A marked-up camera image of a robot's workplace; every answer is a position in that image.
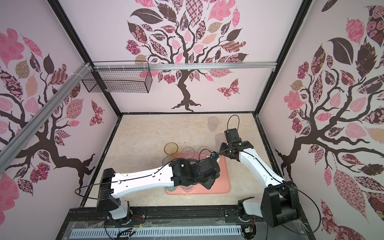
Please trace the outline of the clear cup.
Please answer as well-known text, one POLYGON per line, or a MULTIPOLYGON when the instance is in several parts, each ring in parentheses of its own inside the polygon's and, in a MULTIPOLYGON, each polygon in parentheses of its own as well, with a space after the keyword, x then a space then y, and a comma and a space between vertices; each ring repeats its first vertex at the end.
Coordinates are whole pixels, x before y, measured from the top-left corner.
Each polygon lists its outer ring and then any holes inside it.
POLYGON ((190 193, 193 188, 194 188, 194 185, 190 185, 190 186, 180 186, 181 190, 185 193, 190 193))
POLYGON ((198 160, 199 161, 205 160, 206 158, 210 157, 211 154, 212 154, 212 151, 210 150, 209 147, 201 146, 198 149, 198 160))
POLYGON ((216 117, 210 117, 208 119, 208 127, 211 132, 215 132, 219 125, 219 119, 216 117))
POLYGON ((181 157, 183 159, 192 159, 195 156, 195 150, 192 147, 185 147, 182 149, 181 157))

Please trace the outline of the blue-grey plastic cup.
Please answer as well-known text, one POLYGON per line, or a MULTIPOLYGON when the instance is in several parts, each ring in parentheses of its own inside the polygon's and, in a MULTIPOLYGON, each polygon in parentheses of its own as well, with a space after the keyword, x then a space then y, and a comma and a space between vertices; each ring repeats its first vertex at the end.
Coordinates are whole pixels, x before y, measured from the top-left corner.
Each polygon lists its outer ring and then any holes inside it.
POLYGON ((167 165, 169 162, 171 162, 172 160, 175 160, 176 157, 175 156, 167 156, 163 159, 162 161, 162 165, 165 166, 167 165))

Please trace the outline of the amber plastic cup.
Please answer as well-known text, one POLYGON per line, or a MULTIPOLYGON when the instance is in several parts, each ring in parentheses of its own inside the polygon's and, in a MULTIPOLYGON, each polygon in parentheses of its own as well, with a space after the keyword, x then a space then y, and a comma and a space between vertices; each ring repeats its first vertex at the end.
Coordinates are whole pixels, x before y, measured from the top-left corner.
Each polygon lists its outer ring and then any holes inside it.
POLYGON ((164 152, 167 156, 176 157, 178 155, 178 151, 179 151, 179 146, 174 142, 167 143, 164 146, 164 152))

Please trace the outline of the pink tray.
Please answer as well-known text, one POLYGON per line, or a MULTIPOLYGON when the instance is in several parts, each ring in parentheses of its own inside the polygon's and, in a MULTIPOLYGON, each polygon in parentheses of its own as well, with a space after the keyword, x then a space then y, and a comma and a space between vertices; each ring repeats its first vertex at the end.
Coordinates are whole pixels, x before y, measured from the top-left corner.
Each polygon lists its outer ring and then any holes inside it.
POLYGON ((220 176, 215 180, 213 186, 207 190, 202 185, 195 185, 187 192, 183 190, 180 186, 176 187, 174 191, 169 191, 165 189, 165 193, 168 195, 213 195, 213 194, 227 194, 231 190, 229 173, 226 158, 220 156, 219 160, 220 167, 220 176))

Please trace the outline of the teal plastic cup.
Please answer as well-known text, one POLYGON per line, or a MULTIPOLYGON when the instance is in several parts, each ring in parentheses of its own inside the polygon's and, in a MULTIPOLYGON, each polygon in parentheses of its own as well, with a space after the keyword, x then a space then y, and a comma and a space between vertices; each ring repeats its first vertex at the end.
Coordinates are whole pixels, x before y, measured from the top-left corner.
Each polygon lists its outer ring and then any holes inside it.
POLYGON ((177 187, 165 187, 166 191, 174 192, 177 189, 177 187))

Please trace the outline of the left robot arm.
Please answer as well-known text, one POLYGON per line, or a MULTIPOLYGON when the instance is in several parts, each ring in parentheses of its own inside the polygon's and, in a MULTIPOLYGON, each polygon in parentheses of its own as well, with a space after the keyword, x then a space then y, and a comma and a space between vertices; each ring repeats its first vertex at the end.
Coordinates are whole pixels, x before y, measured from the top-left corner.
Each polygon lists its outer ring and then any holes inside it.
POLYGON ((218 153, 198 161, 177 158, 166 165, 147 171, 121 174, 108 168, 103 171, 99 184, 96 211, 109 213, 114 220, 127 218, 129 203, 120 198, 154 188, 189 187, 202 185, 211 189, 220 176, 218 153))

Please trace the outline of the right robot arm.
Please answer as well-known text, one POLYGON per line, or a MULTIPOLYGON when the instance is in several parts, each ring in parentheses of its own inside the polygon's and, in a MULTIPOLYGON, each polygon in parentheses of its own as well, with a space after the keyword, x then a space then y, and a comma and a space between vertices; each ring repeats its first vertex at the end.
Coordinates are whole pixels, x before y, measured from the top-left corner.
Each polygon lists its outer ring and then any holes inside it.
POLYGON ((222 143, 219 154, 237 160, 246 166, 264 187, 261 201, 255 198, 240 201, 243 212, 263 218, 272 228, 298 220, 301 217, 299 191, 292 181, 277 175, 258 155, 253 145, 242 141, 237 129, 224 132, 226 143, 222 143))

